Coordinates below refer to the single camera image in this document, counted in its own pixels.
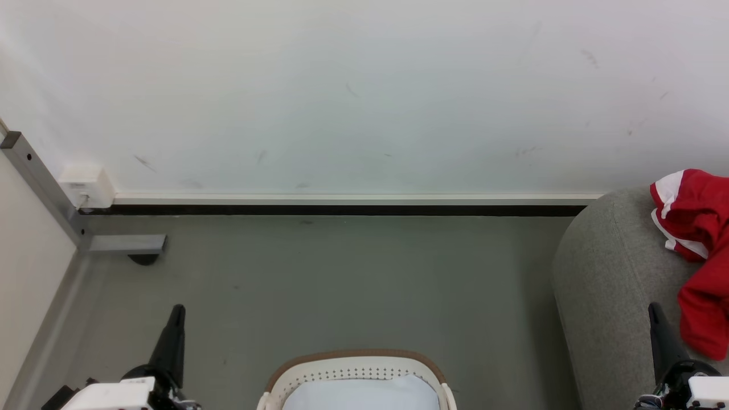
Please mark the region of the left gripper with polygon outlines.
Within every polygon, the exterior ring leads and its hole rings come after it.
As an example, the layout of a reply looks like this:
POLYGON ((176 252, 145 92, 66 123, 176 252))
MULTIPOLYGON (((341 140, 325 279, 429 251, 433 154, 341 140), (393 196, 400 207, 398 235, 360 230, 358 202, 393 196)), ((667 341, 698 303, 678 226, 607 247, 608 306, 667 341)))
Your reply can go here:
POLYGON ((185 307, 174 305, 148 365, 133 368, 119 382, 91 383, 71 394, 60 409, 201 409, 181 390, 185 319, 185 307))

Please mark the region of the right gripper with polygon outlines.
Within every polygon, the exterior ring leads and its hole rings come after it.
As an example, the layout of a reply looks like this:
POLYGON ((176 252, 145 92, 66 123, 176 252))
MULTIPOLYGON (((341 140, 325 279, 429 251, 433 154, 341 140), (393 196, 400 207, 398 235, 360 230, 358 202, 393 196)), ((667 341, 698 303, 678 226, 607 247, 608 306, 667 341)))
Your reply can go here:
POLYGON ((653 354, 652 393, 641 395, 635 409, 727 409, 728 377, 699 360, 689 360, 658 302, 648 306, 653 354))

